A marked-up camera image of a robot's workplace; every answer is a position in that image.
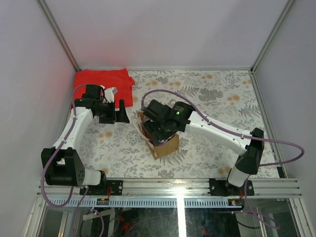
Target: black mounting bracket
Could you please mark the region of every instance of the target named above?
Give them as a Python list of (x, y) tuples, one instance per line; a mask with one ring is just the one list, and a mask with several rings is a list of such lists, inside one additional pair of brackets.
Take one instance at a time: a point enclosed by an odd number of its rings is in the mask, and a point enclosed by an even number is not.
[[(80, 189), (80, 195), (84, 195), (86, 188)], [(121, 196), (123, 192), (122, 180), (107, 180), (104, 187), (89, 186), (87, 195), (107, 196), (111, 191), (111, 196)]]
[[(228, 196), (240, 196), (241, 192), (244, 190), (244, 185), (242, 185), (240, 188), (228, 185), (226, 187), (226, 179), (209, 179), (209, 194), (211, 196), (222, 196), (222, 197), (228, 197)], [(247, 182), (247, 196), (254, 196), (255, 192), (253, 190), (252, 182), (248, 180)]]

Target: cardboard box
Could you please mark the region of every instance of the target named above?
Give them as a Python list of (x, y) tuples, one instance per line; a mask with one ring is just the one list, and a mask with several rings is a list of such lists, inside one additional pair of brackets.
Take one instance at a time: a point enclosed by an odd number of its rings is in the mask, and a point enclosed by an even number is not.
[[(143, 112), (137, 112), (137, 117), (140, 118), (140, 120), (143, 122), (145, 116)], [(140, 129), (142, 133), (145, 135), (143, 131), (143, 126), (140, 124)], [(176, 134), (173, 138), (171, 138), (169, 141), (167, 141), (165, 144), (161, 146), (154, 146), (153, 144), (149, 143), (148, 141), (145, 141), (146, 145), (148, 146), (150, 152), (153, 155), (153, 158), (159, 159), (161, 157), (167, 156), (179, 149), (179, 135)]]

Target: white wall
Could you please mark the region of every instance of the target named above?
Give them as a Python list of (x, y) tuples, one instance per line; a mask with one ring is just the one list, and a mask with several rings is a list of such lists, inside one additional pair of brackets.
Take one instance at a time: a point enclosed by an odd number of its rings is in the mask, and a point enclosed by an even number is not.
[[(286, 169), (297, 177), (316, 228), (316, 1), (298, 0), (257, 70), (278, 139), (301, 144), (306, 154)], [(284, 159), (298, 152), (281, 146)]]
[(20, 236), (74, 71), (35, 0), (0, 1), (0, 236)]
[(287, 0), (46, 0), (82, 68), (250, 68)]

